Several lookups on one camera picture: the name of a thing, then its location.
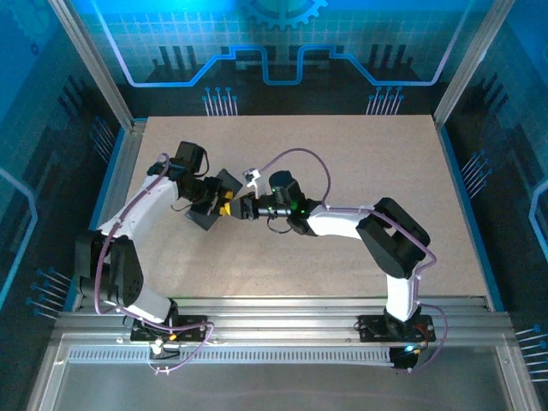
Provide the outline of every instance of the metal bracket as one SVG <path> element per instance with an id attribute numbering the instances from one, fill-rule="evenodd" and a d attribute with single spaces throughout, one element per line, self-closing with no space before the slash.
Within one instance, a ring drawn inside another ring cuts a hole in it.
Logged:
<path id="1" fill-rule="evenodd" d="M 394 343 L 396 342 L 386 324 L 384 315 L 361 315 L 354 325 L 354 329 L 360 334 L 360 343 Z M 419 315 L 415 320 L 411 331 L 398 343 L 422 343 L 428 338 L 429 343 L 436 341 L 436 333 L 432 317 Z"/>
<path id="2" fill-rule="evenodd" d="M 205 315 L 179 315 L 174 327 L 184 327 L 185 325 L 196 325 L 205 323 L 207 316 Z M 193 328 L 192 330 L 176 332 L 176 338 L 171 340 L 173 343 L 197 342 L 201 343 L 206 338 L 206 326 Z M 130 340 L 132 343 L 151 343 L 156 341 L 158 337 L 166 337 L 167 334 L 162 334 L 161 331 L 155 331 L 151 328 L 143 326 L 139 320 L 134 320 L 131 329 Z"/>

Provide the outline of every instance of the metal extrusion profile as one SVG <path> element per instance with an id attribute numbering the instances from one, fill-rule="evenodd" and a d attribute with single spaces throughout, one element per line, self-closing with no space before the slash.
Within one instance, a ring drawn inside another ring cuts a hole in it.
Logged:
<path id="1" fill-rule="evenodd" d="M 450 324 L 447 347 L 510 350 L 512 360 L 504 363 L 510 369 L 504 373 L 510 397 L 519 404 L 516 396 L 529 392 L 529 402 L 533 403 L 534 391 L 515 388 L 527 387 L 531 382 L 527 373 L 511 371 L 519 360 L 519 348 L 507 313 L 490 312 L 481 297 L 431 298 L 424 302 L 445 311 Z M 179 299 L 177 303 L 181 313 L 207 315 L 216 325 L 210 343 L 197 359 L 202 364 L 225 360 L 390 365 L 383 353 L 394 344 L 360 343 L 354 330 L 356 317 L 380 314 L 385 299 L 219 298 Z M 427 309 L 424 313 L 432 315 L 440 335 L 444 327 L 441 316 Z M 62 313 L 27 409 L 53 409 L 68 363 L 146 363 L 147 345 L 131 343 L 129 334 L 118 314 L 99 317 L 91 311 Z M 192 349 L 190 344 L 184 346 L 181 358 Z M 499 358 L 503 358 L 502 353 L 499 352 Z"/>

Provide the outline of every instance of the glass panel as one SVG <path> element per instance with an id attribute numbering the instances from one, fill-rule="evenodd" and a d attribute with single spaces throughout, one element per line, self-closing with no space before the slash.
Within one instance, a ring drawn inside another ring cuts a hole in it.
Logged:
<path id="1" fill-rule="evenodd" d="M 515 3 L 446 124 L 517 330 L 548 326 L 547 21 L 548 3 Z M 548 398 L 546 387 L 537 387 Z"/>
<path id="2" fill-rule="evenodd" d="M 491 1 L 74 5 L 135 116 L 430 114 Z"/>
<path id="3" fill-rule="evenodd" d="M 48 3 L 0 4 L 0 408 L 15 410 L 67 300 L 37 269 L 72 277 L 117 125 Z"/>

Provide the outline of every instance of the circuit pattern graphic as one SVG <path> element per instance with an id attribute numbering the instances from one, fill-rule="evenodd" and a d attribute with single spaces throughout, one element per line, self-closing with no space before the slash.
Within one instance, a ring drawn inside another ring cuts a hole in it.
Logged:
<path id="1" fill-rule="evenodd" d="M 10 12 L 12 19 L 32 41 L 46 35 L 51 24 L 47 0 L 4 0 L 0 9 Z"/>
<path id="2" fill-rule="evenodd" d="M 327 6 L 326 0 L 245 0 L 242 7 L 247 17 L 257 24 L 265 23 L 268 28 L 297 28 L 299 23 L 307 24 L 310 17 L 319 16 L 319 8 Z"/>

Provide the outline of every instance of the aluminum frame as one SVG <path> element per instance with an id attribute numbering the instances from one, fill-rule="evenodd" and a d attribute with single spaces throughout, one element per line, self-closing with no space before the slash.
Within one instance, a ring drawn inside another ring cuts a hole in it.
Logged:
<path id="1" fill-rule="evenodd" d="M 507 313 L 490 312 L 483 297 L 425 298 L 423 301 L 441 306 L 445 311 L 450 324 L 447 347 L 496 347 L 501 378 L 515 409 L 540 409 L 536 408 L 538 400 Z M 354 330 L 356 317 L 382 313 L 385 299 L 252 297 L 192 298 L 176 302 L 181 313 L 204 314 L 215 323 L 211 348 L 323 347 L 337 351 L 394 346 L 360 343 Z M 432 315 L 439 335 L 444 327 L 441 316 L 426 308 L 424 313 Z M 63 313 L 56 322 L 27 409 L 54 408 L 70 361 L 70 349 L 74 346 L 117 346 L 142 351 L 147 344 L 129 341 L 129 330 L 122 326 L 122 315 L 99 317 L 91 310 Z"/>
<path id="2" fill-rule="evenodd" d="M 476 69 L 485 58 L 485 54 L 495 39 L 498 30 L 506 20 L 510 9 L 512 9 L 514 1 L 493 0 L 491 8 L 474 35 L 472 43 L 470 43 L 464 58 L 451 79 L 451 83 L 445 90 L 434 112 L 434 122 L 437 128 L 441 128 L 447 122 L 451 111 L 455 108 Z"/>
<path id="3" fill-rule="evenodd" d="M 134 128 L 134 118 L 71 0 L 48 0 L 48 2 L 116 119 L 127 133 L 131 132 Z"/>

